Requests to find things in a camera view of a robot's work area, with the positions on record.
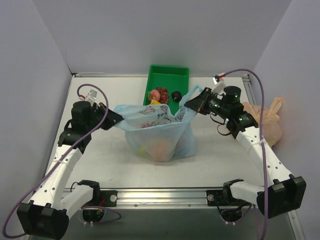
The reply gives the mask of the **blue printed plastic bag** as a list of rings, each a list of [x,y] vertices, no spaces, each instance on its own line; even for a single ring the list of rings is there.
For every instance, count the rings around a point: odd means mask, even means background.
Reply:
[[[139,157],[153,160],[151,148],[160,142],[171,144],[169,161],[192,157],[196,154],[196,141],[191,121],[197,113],[184,104],[194,93],[201,93],[202,90],[201,86],[194,86],[182,97],[175,114],[171,113],[167,104],[117,105],[114,111],[124,120],[115,126],[125,132],[126,142],[135,155],[139,156],[140,147],[145,149],[145,156]]]

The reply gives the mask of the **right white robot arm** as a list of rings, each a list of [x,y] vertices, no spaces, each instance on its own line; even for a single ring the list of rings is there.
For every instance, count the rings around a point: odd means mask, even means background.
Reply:
[[[206,87],[184,106],[202,115],[219,116],[226,128],[246,150],[263,176],[263,186],[234,179],[223,184],[222,200],[232,205],[243,201],[256,205],[269,219],[301,207],[307,184],[303,177],[294,176],[278,159],[266,142],[255,118],[240,102],[241,89],[227,86],[219,96]]]

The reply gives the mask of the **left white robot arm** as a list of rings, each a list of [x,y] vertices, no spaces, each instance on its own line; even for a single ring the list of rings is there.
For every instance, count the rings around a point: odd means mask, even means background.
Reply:
[[[102,206],[104,196],[96,181],[81,180],[68,196],[63,197],[63,193],[76,163],[92,139],[92,132],[107,131],[123,119],[103,103],[78,101],[73,104],[71,119],[59,136],[54,159],[44,179],[29,202],[18,205],[16,213],[25,234],[60,240],[77,211],[86,206]]]

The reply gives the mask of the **dark purple fruit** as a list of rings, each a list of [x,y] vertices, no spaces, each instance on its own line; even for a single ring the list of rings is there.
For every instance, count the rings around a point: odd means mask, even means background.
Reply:
[[[172,92],[171,97],[174,102],[179,103],[182,99],[182,94],[180,91],[174,91]]]

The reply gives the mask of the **yellow banana in bag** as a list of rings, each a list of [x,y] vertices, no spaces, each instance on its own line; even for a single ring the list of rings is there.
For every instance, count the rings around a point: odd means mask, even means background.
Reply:
[[[145,148],[144,148],[144,147],[140,147],[139,150],[138,150],[138,152],[137,152],[137,154],[138,154],[140,157],[145,156],[145,154],[146,154]]]

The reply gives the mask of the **peach fruit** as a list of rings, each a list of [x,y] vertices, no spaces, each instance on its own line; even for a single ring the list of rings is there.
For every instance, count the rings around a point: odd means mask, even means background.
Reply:
[[[153,99],[155,99],[156,101],[159,101],[161,96],[160,96],[160,93],[156,89],[153,89],[147,93],[147,98],[148,98],[149,102],[151,102]]]

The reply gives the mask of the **orange plastic bag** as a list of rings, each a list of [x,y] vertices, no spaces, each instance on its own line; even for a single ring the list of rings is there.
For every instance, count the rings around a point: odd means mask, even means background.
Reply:
[[[260,125],[260,116],[262,113],[262,134],[268,145],[272,148],[283,135],[283,131],[278,123],[280,116],[277,114],[280,110],[282,97],[275,97],[270,107],[262,107],[260,105],[251,105],[248,102],[243,102],[244,110],[251,114]]]

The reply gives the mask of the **orange fruit in bag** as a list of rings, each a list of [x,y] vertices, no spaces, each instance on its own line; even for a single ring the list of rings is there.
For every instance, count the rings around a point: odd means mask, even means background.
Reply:
[[[167,141],[156,143],[150,150],[150,155],[155,162],[168,162],[172,155],[172,146]]]

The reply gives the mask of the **green plastic tray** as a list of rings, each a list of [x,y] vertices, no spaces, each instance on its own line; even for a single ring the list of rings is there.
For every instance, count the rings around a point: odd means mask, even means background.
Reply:
[[[148,105],[148,92],[157,87],[164,87],[168,90],[169,100],[168,106],[174,114],[179,109],[179,103],[175,102],[171,94],[180,92],[182,96],[189,91],[189,73],[188,67],[169,66],[169,65],[151,65],[147,78],[143,105]]]

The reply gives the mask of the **red grape bunch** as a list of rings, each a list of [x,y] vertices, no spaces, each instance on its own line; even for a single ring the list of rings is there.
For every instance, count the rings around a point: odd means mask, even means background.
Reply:
[[[169,103],[169,93],[166,87],[157,87],[156,90],[159,92],[159,102],[161,104]]]

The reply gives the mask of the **yellow pear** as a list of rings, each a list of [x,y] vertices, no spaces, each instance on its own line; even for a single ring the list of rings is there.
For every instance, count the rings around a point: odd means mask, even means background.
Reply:
[[[150,104],[151,105],[160,105],[161,103],[154,98],[151,100]]]

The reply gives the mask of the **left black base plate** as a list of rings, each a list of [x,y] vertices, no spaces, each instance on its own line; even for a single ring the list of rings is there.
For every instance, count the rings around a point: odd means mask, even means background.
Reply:
[[[86,201],[84,206],[116,207],[117,199],[118,191],[116,190],[94,190],[92,199]]]

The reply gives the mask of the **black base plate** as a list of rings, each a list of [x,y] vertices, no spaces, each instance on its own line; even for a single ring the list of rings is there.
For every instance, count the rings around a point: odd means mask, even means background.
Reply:
[[[223,195],[222,189],[209,189],[206,192],[206,202],[207,205],[210,207],[216,207],[216,206],[236,206],[236,203],[230,203],[227,202]]]
[[[118,191],[116,190],[94,190],[92,199],[86,201],[84,206],[116,207],[117,199]]]

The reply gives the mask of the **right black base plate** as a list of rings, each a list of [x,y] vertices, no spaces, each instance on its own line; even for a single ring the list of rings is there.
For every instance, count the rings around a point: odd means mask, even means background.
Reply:
[[[230,203],[227,202],[223,195],[222,189],[209,189],[206,192],[206,202],[207,205],[210,207],[216,207],[216,206],[236,206],[236,203]]]

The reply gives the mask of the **aluminium front rail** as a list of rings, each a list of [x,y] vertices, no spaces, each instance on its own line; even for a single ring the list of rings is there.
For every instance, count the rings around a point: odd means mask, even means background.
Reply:
[[[84,207],[85,202],[90,201],[94,191],[115,190],[117,204],[115,207],[88,206],[90,209],[96,207],[116,209],[184,209],[207,207],[206,189],[204,188],[178,188],[178,189],[93,189],[86,185],[75,187],[71,192],[63,191],[62,196],[57,198],[57,203],[51,204],[52,208],[76,209]],[[222,209],[249,206],[251,203],[242,199],[235,199],[230,203],[235,206],[218,206]]]

